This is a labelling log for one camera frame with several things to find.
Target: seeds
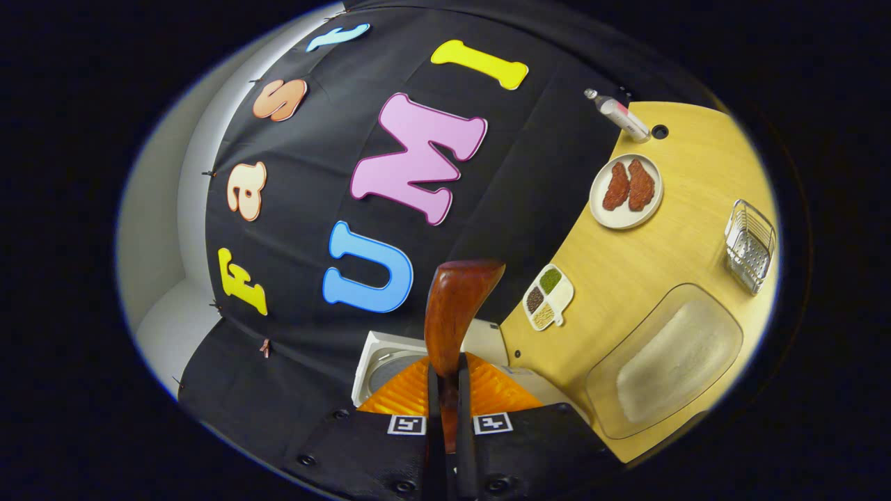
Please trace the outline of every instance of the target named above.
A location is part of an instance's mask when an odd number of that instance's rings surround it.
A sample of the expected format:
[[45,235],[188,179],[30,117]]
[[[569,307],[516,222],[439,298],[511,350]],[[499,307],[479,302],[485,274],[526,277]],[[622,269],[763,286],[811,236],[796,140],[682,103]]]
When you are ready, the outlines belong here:
[[532,321],[535,322],[535,326],[539,329],[544,328],[548,325],[554,318],[554,310],[551,309],[551,305],[545,304],[542,309],[532,317]]
[[542,279],[539,283],[542,285],[542,289],[544,289],[545,294],[550,294],[551,291],[554,290],[554,287],[557,285],[557,282],[560,281],[560,278],[563,275],[560,274],[559,271],[551,268],[547,272],[544,273]]
[[529,313],[535,313],[535,309],[542,304],[542,301],[544,301],[544,295],[538,290],[538,287],[535,287],[526,297],[526,308]]

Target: meat slice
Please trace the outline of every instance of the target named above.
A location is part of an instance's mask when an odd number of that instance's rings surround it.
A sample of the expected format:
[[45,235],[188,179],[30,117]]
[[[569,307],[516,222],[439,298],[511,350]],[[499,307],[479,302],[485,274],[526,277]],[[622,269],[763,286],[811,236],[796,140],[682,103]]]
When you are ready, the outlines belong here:
[[656,182],[643,169],[640,160],[632,160],[628,170],[631,171],[631,192],[628,195],[628,209],[640,212],[653,200],[653,194],[656,192]]
[[613,178],[609,181],[607,194],[603,197],[603,208],[614,210],[628,199],[628,175],[625,173],[625,164],[616,162],[613,166]]

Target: dark background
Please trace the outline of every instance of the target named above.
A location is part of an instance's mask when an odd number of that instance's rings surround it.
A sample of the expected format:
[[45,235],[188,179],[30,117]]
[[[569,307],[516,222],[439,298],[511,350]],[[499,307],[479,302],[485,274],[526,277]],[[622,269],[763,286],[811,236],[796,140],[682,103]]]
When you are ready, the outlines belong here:
[[[888,438],[878,3],[570,3],[731,107],[759,103],[796,162],[814,235],[805,320],[766,389],[722,431],[694,432],[595,496],[878,498]],[[119,310],[112,238],[127,166],[165,109],[235,50],[320,4],[3,7],[3,101],[21,106],[4,115],[24,133],[5,148],[12,498],[300,497],[149,377]]]

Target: pink letter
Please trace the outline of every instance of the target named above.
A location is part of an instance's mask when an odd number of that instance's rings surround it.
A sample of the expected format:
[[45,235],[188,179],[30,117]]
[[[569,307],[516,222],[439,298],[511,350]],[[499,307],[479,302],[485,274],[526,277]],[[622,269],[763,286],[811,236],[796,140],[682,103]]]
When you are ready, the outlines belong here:
[[379,122],[405,151],[361,159],[349,187],[353,198],[375,194],[423,212],[433,226],[442,223],[452,206],[452,192],[446,188],[430,192],[412,183],[454,181],[461,177],[461,171],[433,143],[451,150],[459,161],[466,161],[483,142],[486,120],[456,117],[397,93],[381,108]]

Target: yellow letter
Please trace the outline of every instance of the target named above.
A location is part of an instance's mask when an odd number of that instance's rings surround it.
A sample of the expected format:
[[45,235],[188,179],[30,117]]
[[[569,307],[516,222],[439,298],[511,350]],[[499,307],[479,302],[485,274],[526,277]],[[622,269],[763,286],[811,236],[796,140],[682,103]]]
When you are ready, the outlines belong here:
[[256,166],[240,163],[229,174],[226,199],[232,212],[241,210],[246,221],[253,221],[260,215],[260,190],[266,186],[266,166],[257,162]]
[[223,278],[225,294],[243,300],[256,308],[260,315],[266,315],[268,312],[266,311],[266,293],[263,291],[263,286],[257,283],[253,287],[249,287],[246,284],[250,282],[250,275],[238,265],[229,265],[232,253],[226,247],[221,248],[217,255],[220,258],[220,275]]
[[498,80],[498,83],[507,90],[519,87],[529,72],[529,67],[522,62],[507,62],[491,54],[481,53],[465,46],[461,40],[449,40],[440,45],[430,56],[430,62],[434,64],[454,62],[471,70],[486,73]]

